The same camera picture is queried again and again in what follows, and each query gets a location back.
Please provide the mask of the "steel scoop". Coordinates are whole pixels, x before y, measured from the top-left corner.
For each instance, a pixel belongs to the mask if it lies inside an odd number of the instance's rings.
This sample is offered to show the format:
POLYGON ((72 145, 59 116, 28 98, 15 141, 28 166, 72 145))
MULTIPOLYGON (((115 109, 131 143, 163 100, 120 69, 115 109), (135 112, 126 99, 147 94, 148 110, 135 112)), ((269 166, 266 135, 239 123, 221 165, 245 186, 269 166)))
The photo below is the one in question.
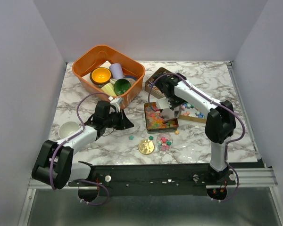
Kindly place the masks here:
POLYGON ((182 111, 181 106, 175 107, 174 110, 170 108, 162 109, 160 110, 160 117, 164 121, 178 119, 181 114, 181 111, 182 111))

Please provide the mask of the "gold tin of pastel candies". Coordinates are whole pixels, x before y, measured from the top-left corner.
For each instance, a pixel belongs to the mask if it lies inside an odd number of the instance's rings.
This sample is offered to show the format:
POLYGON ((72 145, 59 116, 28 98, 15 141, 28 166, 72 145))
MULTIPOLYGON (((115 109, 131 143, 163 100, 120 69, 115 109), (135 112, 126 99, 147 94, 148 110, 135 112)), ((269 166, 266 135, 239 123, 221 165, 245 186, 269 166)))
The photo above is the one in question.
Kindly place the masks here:
POLYGON ((206 123, 206 116, 200 112, 194 105, 184 103, 181 105, 181 114, 179 119, 185 121, 193 121, 199 123, 206 123))

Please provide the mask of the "gold tin of translucent candies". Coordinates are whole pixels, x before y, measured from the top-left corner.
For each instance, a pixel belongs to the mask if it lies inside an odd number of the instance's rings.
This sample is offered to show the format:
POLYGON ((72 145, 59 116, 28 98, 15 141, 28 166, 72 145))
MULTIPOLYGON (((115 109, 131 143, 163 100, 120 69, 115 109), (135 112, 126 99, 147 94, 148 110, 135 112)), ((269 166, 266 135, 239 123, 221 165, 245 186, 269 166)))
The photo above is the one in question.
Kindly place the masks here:
POLYGON ((179 127, 177 119, 164 121, 160 116, 160 111, 157 111, 155 102, 144 104, 145 123, 148 133, 169 132, 175 131, 179 127))

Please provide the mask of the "clear glass jar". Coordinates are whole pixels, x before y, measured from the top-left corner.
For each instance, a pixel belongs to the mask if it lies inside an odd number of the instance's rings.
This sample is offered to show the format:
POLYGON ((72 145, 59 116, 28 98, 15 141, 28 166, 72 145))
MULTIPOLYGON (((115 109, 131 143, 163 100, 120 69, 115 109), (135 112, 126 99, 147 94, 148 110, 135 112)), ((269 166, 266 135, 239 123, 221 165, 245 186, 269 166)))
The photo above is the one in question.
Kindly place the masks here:
POLYGON ((157 149, 159 151, 169 151, 173 144, 173 138, 169 133, 160 133, 157 136, 157 149))

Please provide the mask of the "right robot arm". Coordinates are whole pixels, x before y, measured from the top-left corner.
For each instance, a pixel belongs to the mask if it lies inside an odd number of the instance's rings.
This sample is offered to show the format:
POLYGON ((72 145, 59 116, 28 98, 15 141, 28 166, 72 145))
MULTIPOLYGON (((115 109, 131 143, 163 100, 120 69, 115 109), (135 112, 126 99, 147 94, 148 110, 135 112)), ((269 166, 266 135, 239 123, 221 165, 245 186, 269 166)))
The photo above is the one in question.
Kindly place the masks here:
POLYGON ((236 128, 233 105, 229 101, 219 101, 194 87, 179 74, 165 73, 154 76, 153 86, 164 95, 156 101, 156 108, 166 120, 178 118, 183 104, 193 105, 206 118, 205 134, 211 141, 211 160, 208 180, 217 185, 228 172, 225 144, 236 128))

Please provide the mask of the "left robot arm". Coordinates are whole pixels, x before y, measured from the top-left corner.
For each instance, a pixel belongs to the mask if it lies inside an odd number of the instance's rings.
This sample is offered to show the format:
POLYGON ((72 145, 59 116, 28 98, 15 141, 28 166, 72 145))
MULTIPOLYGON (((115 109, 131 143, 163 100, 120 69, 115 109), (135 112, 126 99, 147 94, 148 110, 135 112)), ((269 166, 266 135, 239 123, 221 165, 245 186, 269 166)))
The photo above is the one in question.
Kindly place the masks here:
POLYGON ((125 130, 134 127, 120 108, 123 99, 99 101, 94 114, 74 133, 58 141, 45 141, 32 170, 32 178, 61 189, 68 182, 79 180, 90 186, 95 181, 92 166, 86 162, 73 163, 73 156, 88 144, 97 141, 106 129, 125 130))

